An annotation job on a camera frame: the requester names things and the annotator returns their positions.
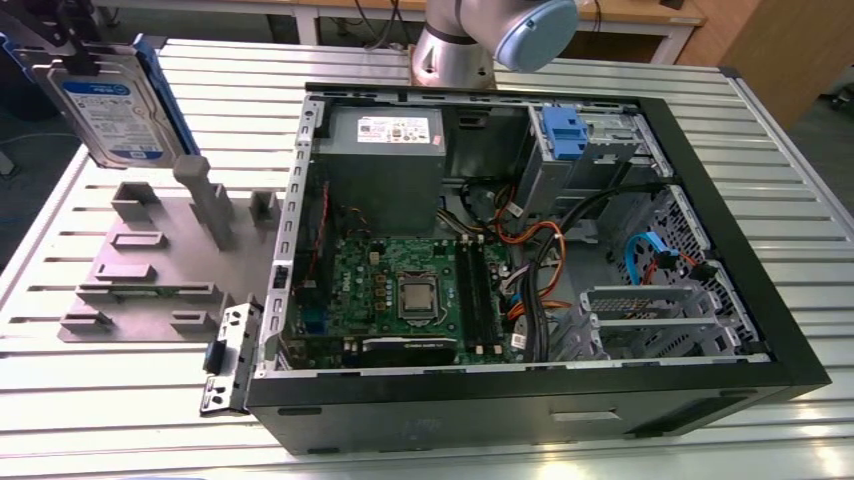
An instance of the wooden table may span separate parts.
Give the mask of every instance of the wooden table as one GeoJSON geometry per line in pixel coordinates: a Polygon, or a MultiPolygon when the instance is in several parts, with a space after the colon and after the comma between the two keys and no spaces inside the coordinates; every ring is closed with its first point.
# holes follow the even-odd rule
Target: wooden table
{"type": "MultiPolygon", "coordinates": [[[[425,1],[400,0],[405,21],[424,21],[425,1]]],[[[138,0],[94,0],[93,3],[98,7],[290,15],[296,18],[302,45],[318,45],[320,17],[358,18],[353,0],[146,0],[144,5],[138,0]]],[[[651,63],[673,64],[693,28],[705,21],[691,0],[685,1],[681,10],[660,6],[657,0],[599,0],[599,3],[601,25],[597,31],[661,37],[651,63]]],[[[388,19],[388,0],[361,0],[361,6],[368,18],[388,19]]],[[[593,24],[595,4],[591,2],[581,8],[579,30],[592,31],[593,24]]]]}

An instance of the aluminum slotted table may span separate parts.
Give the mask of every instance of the aluminum slotted table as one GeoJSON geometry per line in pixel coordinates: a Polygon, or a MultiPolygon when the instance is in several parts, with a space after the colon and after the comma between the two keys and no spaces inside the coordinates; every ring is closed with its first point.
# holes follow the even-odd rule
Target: aluminum slotted table
{"type": "MultiPolygon", "coordinates": [[[[390,51],[172,40],[174,95],[229,195],[286,185],[306,81],[406,84],[390,51]]],[[[252,417],[197,416],[201,344],[65,344],[58,317],[114,220],[121,181],[80,151],[0,277],[0,477],[181,470],[222,478],[803,478],[854,475],[854,222],[737,79],[560,60],[501,88],[667,100],[833,384],[668,439],[293,458],[252,417]]]]}

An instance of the power supply label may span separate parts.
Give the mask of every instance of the power supply label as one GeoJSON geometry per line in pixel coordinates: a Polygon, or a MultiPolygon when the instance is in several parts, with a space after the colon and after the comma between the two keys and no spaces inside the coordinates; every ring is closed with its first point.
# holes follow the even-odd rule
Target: power supply label
{"type": "Polygon", "coordinates": [[[98,143],[110,153],[138,160],[162,157],[162,147],[145,120],[148,110],[126,86],[64,82],[62,89],[98,143]]]}
{"type": "Polygon", "coordinates": [[[429,143],[429,122],[424,117],[361,117],[358,143],[429,143]]]}

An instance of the hard drive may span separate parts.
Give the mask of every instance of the hard drive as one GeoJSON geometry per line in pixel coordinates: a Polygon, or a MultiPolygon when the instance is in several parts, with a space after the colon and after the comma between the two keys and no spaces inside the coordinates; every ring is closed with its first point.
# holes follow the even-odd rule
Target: hard drive
{"type": "Polygon", "coordinates": [[[154,51],[132,45],[86,44],[98,73],[68,72],[56,55],[14,50],[53,99],[94,162],[106,168],[170,168],[198,148],[177,108],[154,51]]]}

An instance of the blue hard drive label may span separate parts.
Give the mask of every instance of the blue hard drive label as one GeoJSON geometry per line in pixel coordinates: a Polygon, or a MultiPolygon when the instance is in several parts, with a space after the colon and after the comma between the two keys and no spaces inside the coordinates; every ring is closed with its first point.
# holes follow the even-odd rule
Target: blue hard drive label
{"type": "Polygon", "coordinates": [[[130,89],[116,83],[65,82],[62,83],[62,88],[69,93],[86,95],[130,95],[130,89]]]}
{"type": "Polygon", "coordinates": [[[126,85],[69,81],[62,89],[105,150],[128,160],[162,157],[148,109],[126,85]]]}

